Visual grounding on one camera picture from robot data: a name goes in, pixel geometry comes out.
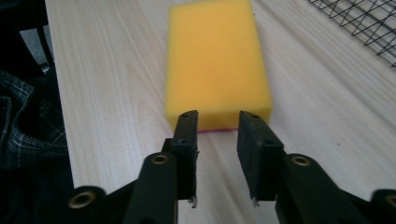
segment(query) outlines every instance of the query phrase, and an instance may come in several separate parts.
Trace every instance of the light wood surface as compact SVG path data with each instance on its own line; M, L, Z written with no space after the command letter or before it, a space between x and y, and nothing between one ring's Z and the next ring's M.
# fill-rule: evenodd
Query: light wood surface
M75 186L135 180L173 133L164 114L172 0L46 0ZM396 72L305 0L253 0L274 101L270 126L288 153L319 162L365 200L396 189ZM198 135L198 208L179 223L278 223L253 207L237 132Z

